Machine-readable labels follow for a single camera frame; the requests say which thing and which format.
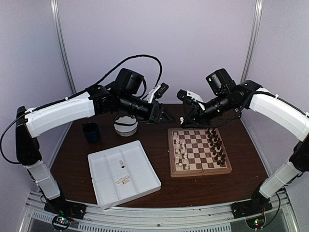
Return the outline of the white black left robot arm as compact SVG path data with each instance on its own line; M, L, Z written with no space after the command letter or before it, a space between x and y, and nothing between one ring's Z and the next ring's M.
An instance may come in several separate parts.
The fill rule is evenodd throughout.
M95 84L75 97L37 108L18 108L13 122L16 125L16 164L28 169L47 200L51 201L50 206L58 214L66 214L70 209L69 203L65 201L58 183L42 160L38 136L63 124L108 112L120 112L150 124L173 123L174 116L158 102L168 85L157 85L150 92L150 98L142 100L136 94L143 79L141 74L122 68L116 80L105 87Z

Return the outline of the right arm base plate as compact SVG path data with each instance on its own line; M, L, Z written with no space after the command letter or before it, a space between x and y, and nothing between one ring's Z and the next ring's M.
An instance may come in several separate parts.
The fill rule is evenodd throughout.
M253 200L246 200L231 204L234 219L261 214L264 211L271 210L272 208L273 207L270 202L258 203Z

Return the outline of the wooden chess board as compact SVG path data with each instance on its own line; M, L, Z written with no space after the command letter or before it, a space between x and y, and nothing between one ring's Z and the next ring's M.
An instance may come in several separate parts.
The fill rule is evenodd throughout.
M209 143L206 136L207 129L168 129L168 143L169 143L169 161L170 161L170 176L171 177L189 177L200 175L219 175L229 174L232 172L232 166L227 155L226 147L223 143L226 152L226 165L223 168L215 167L212 162ZM175 147L176 138L173 133L177 132L180 139L180 154L176 154ZM189 169L186 169L186 164L183 163L182 143L186 145L186 152L188 156ZM179 163L183 164L182 169L178 169L178 164L175 162L175 156L180 156Z

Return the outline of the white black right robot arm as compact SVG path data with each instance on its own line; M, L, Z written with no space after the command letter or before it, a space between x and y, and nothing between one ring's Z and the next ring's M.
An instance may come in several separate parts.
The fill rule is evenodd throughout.
M256 214L277 191L309 170L309 115L254 81L236 84L224 68L208 75L206 81L216 96L208 102L189 90L178 91L177 98L183 104L194 106L185 113L182 128L210 129L210 121L223 113L237 110L233 116L237 117L243 109L249 109L278 123L298 140L291 157L257 187L248 201L248 210Z

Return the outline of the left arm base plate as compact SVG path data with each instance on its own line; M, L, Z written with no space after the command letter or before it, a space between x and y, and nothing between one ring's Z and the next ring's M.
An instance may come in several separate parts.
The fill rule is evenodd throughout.
M86 205L68 201L64 201L63 203L48 202L45 204L44 210L68 218L83 219L86 212Z

